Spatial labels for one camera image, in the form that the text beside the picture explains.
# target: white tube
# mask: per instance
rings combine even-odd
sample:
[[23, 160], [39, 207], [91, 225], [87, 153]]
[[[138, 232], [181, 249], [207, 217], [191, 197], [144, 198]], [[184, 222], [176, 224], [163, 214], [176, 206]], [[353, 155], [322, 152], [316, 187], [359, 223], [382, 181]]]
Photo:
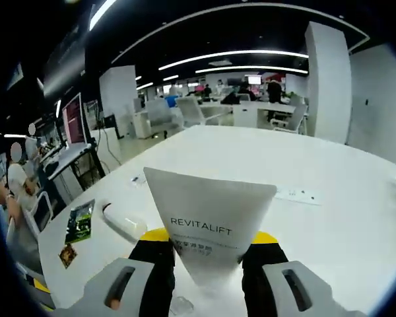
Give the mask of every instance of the white tube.
[[265, 216], [273, 185], [210, 180], [144, 168], [170, 239], [197, 285], [219, 288]]

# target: black ceiling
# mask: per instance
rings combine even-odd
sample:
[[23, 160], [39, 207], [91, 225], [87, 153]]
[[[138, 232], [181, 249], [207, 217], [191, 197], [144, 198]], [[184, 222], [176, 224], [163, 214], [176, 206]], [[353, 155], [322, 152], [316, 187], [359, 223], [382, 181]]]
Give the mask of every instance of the black ceiling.
[[[6, 63], [8, 68], [2, 71], [0, 76], [9, 77], [9, 70], [17, 61], [21, 61], [24, 74], [29, 80], [36, 77], [42, 79], [44, 63], [53, 48], [62, 41], [83, 12], [93, 4], [97, 9], [103, 2], [104, 0], [17, 1], [4, 8], [3, 16], [7, 19], [0, 25], [0, 30], [5, 30], [0, 33], [0, 52], [6, 54], [0, 54], [0, 60], [4, 61], [3, 64], [9, 61], [11, 63]], [[88, 34], [87, 70], [102, 73], [111, 66], [135, 64], [137, 74], [143, 76], [139, 81], [141, 85], [149, 81], [161, 83], [163, 77], [170, 75], [190, 77], [194, 76], [197, 69], [209, 68], [210, 60], [206, 59], [158, 71], [158, 68], [165, 64], [197, 55], [246, 49], [304, 53], [304, 33], [311, 20], [342, 30], [348, 47], [364, 39], [363, 35], [352, 28], [315, 13], [279, 7], [241, 7], [209, 12], [166, 27], [137, 44], [112, 64], [121, 52], [137, 40], [179, 18], [220, 6], [267, 2], [117, 0]], [[373, 10], [371, 4], [367, 5], [368, 1], [332, 2], [282, 1], [283, 4], [310, 8], [334, 17], [343, 16], [344, 21], [372, 38], [359, 50], [384, 41], [382, 25], [376, 18], [378, 10]], [[307, 63], [302, 63], [301, 59], [294, 57], [243, 55], [227, 58], [233, 65], [308, 68]], [[6, 115], [12, 112], [14, 107], [3, 107], [3, 100], [0, 100], [0, 111]]]

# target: ceiling light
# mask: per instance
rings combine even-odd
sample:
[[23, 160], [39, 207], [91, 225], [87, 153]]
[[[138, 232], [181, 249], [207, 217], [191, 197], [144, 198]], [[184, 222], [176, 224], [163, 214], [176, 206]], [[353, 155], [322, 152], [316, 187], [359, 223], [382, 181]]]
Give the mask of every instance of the ceiling light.
[[59, 101], [57, 101], [57, 108], [55, 109], [55, 117], [56, 118], [59, 117], [60, 104], [61, 104], [61, 99], [59, 99]]
[[152, 86], [153, 84], [154, 84], [154, 83], [148, 83], [148, 84], [139, 86], [139, 87], [137, 87], [137, 90], [140, 90], [140, 89], [142, 89], [142, 88], [146, 88], [146, 87]]
[[166, 77], [166, 78], [163, 78], [163, 81], [169, 81], [170, 79], [175, 79], [175, 78], [178, 78], [178, 77], [179, 77], [179, 75], [174, 75], [174, 76]]
[[177, 65], [180, 65], [180, 64], [184, 64], [184, 63], [189, 63], [190, 61], [198, 61], [200, 59], [205, 59], [205, 58], [212, 58], [212, 57], [226, 56], [226, 55], [238, 55], [238, 54], [275, 54], [275, 55], [288, 55], [288, 56], [296, 56], [296, 57], [308, 58], [308, 55], [306, 55], [306, 54], [293, 53], [293, 52], [284, 52], [284, 51], [276, 51], [276, 50], [230, 51], [230, 52], [214, 53], [214, 54], [208, 54], [208, 55], [202, 55], [202, 56], [197, 56], [197, 57], [184, 59], [182, 61], [177, 61], [175, 63], [171, 63], [171, 64], [168, 64], [168, 65], [162, 66], [158, 70], [162, 71], [163, 69], [171, 68], [173, 66], [177, 66]]
[[90, 31], [92, 28], [97, 24], [98, 20], [101, 19], [101, 17], [106, 13], [106, 11], [115, 3], [116, 0], [107, 0], [97, 12], [95, 12], [95, 15], [92, 17], [90, 21]]
[[199, 73], [206, 73], [209, 71], [227, 71], [229, 69], [274, 69], [277, 71], [294, 71], [296, 73], [301, 74], [308, 74], [308, 71], [303, 71], [301, 69], [295, 68], [286, 68], [286, 67], [275, 67], [275, 66], [228, 66], [228, 67], [215, 67], [215, 68], [208, 68], [208, 69], [201, 69], [196, 71], [196, 74]]
[[22, 135], [22, 134], [5, 134], [4, 137], [20, 137], [26, 139], [26, 135]]

